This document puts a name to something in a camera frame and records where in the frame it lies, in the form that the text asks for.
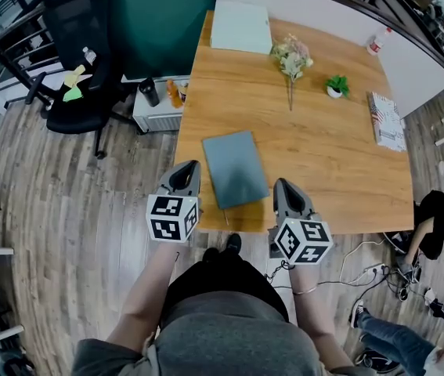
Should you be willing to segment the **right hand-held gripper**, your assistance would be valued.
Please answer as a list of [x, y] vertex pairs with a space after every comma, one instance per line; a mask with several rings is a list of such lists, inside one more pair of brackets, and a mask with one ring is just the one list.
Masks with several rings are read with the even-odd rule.
[[[297, 185], [278, 178], [273, 186], [273, 211], [314, 212], [311, 198]], [[292, 266], [319, 264], [331, 249], [330, 228], [318, 213], [286, 217], [269, 230], [269, 257]]]

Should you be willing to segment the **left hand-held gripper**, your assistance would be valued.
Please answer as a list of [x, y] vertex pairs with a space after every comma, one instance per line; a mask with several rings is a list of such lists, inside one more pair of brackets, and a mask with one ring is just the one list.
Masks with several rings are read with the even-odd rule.
[[201, 165], [191, 160], [165, 172], [148, 196], [146, 224], [152, 240], [184, 244], [200, 220]]

